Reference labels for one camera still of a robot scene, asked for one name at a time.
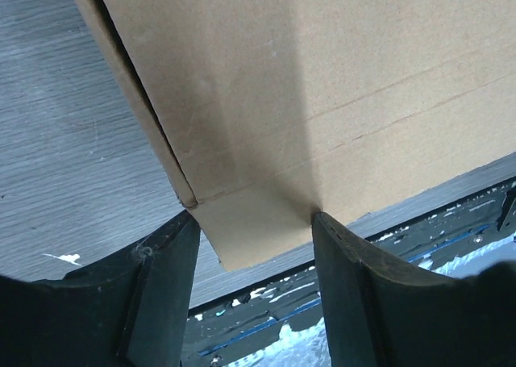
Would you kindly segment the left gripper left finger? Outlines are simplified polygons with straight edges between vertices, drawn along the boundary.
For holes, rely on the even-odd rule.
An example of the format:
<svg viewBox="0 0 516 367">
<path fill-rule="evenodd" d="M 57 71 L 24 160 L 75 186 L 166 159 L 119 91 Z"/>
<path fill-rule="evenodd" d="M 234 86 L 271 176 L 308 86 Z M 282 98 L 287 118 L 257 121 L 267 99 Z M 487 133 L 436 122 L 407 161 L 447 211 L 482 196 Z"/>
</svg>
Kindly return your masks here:
<svg viewBox="0 0 516 367">
<path fill-rule="evenodd" d="M 183 211 L 60 280 L 2 277 L 2 365 L 178 366 L 200 233 Z"/>
</svg>

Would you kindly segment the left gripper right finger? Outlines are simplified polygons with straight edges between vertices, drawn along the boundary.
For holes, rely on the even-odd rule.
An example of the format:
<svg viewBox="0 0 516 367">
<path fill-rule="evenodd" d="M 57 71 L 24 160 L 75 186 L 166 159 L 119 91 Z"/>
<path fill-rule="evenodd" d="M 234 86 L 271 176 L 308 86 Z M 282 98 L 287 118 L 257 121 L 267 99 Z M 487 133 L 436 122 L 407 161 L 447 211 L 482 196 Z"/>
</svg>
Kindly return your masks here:
<svg viewBox="0 0 516 367">
<path fill-rule="evenodd" d="M 457 279 L 412 265 L 329 214 L 312 219 L 334 366 L 512 366 L 515 263 Z"/>
</svg>

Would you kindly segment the cardboard box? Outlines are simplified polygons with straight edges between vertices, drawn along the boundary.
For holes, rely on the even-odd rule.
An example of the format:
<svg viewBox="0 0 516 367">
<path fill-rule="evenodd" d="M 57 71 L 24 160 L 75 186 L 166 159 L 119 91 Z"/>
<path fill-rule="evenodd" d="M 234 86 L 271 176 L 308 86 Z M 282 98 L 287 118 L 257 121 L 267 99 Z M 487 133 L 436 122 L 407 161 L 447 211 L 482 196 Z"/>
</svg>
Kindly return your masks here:
<svg viewBox="0 0 516 367">
<path fill-rule="evenodd" d="M 515 150 L 515 0 L 74 0 L 229 271 Z"/>
</svg>

